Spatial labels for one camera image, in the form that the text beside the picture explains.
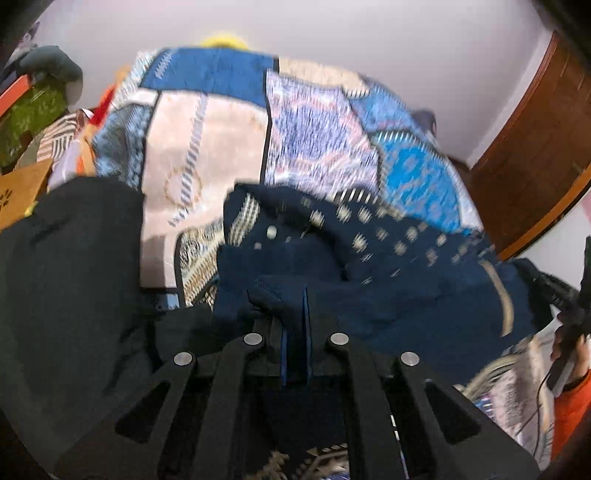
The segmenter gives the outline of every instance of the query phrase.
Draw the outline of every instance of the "red fabric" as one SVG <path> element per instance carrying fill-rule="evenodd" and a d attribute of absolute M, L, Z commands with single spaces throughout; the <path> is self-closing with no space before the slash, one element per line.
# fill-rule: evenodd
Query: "red fabric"
<path fill-rule="evenodd" d="M 554 440 L 552 459 L 556 458 L 576 426 L 580 423 L 587 407 L 591 404 L 591 373 L 580 385 L 563 392 L 554 400 Z"/>
<path fill-rule="evenodd" d="M 98 106 L 93 109 L 92 113 L 94 113 L 94 116 L 89 121 L 91 125 L 100 127 L 103 124 L 109 111 L 109 105 L 111 104 L 114 94 L 115 85 L 113 85 L 103 94 Z"/>

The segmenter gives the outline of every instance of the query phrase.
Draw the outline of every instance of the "light blue fabric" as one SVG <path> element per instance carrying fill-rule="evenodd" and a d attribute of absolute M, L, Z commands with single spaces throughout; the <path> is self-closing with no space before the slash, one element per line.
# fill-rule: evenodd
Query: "light blue fabric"
<path fill-rule="evenodd" d="M 368 95 L 350 98 L 349 103 L 370 135 L 383 130 L 407 130 L 420 140 L 431 142 L 404 102 L 380 85 L 373 84 Z"/>
<path fill-rule="evenodd" d="M 444 232 L 465 231 L 446 159 L 408 133 L 377 134 L 372 144 L 381 152 L 380 193 L 386 202 Z"/>
<path fill-rule="evenodd" d="M 331 194 L 351 187 L 375 192 L 378 155 L 342 89 L 267 74 L 273 134 L 265 183 Z"/>
<path fill-rule="evenodd" d="M 264 74 L 274 63 L 231 48 L 172 48 L 152 62 L 140 86 L 226 95 L 265 108 Z"/>
<path fill-rule="evenodd" d="M 168 310 L 174 310 L 180 308 L 178 302 L 178 295 L 176 293 L 168 293 L 158 291 L 151 288 L 146 288 L 142 295 L 145 301 L 152 308 L 155 308 L 158 312 L 166 312 Z"/>
<path fill-rule="evenodd" d="M 141 189 L 144 140 L 152 112 L 150 106 L 132 104 L 109 114 L 92 141 L 98 177 L 116 177 Z"/>

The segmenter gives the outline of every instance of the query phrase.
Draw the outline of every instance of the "yellow object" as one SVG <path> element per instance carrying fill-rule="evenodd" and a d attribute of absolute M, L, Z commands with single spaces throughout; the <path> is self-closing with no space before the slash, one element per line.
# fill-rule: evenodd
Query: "yellow object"
<path fill-rule="evenodd" d="M 234 48 L 235 50 L 250 50 L 243 39 L 228 33 L 212 35 L 211 37 L 203 40 L 199 46 L 206 48 L 227 47 Z"/>
<path fill-rule="evenodd" d="M 30 217 L 33 214 L 33 210 L 35 209 L 35 207 L 37 206 L 39 202 L 38 201 L 34 201 L 28 208 L 27 210 L 25 210 L 25 217 Z"/>

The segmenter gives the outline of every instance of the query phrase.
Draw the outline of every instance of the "orange sleeve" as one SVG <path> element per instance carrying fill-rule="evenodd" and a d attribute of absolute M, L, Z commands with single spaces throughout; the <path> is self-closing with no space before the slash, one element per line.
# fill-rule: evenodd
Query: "orange sleeve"
<path fill-rule="evenodd" d="M 552 460 L 579 424 L 591 403 L 591 373 L 572 390 L 562 392 L 554 400 L 554 440 L 552 441 Z"/>

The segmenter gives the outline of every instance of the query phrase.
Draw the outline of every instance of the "white wall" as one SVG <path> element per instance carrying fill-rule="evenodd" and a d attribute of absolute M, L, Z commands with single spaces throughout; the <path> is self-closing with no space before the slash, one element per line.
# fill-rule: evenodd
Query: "white wall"
<path fill-rule="evenodd" d="M 588 211 L 591 193 L 575 205 L 548 233 L 529 247 L 522 257 L 529 258 L 545 272 L 579 287 L 583 276 L 585 239 L 591 235 Z"/>
<path fill-rule="evenodd" d="M 466 164 L 468 164 L 470 168 L 472 168 L 476 162 L 480 160 L 480 157 L 484 155 L 486 149 L 490 146 L 501 129 L 505 126 L 507 120 L 509 120 L 509 117 L 513 114 L 513 111 L 517 105 L 519 105 L 519 102 L 523 98 L 525 91 L 529 88 L 531 81 L 534 79 L 534 76 L 538 71 L 540 63 L 542 62 L 542 59 L 546 54 L 546 50 L 548 49 L 548 44 L 550 43 L 551 38 L 552 29 L 542 26 L 534 52 L 532 53 L 530 61 L 525 67 L 523 75 L 517 82 L 513 93 L 508 98 L 507 103 L 502 108 L 499 115 L 493 120 L 490 128 L 484 134 L 480 143 L 466 159 Z"/>
<path fill-rule="evenodd" d="M 37 41 L 84 70 L 92 106 L 138 50 L 198 44 L 216 31 L 254 50 L 379 79 L 431 108 L 438 138 L 467 159 L 499 115 L 544 32 L 531 0 L 54 0 Z"/>

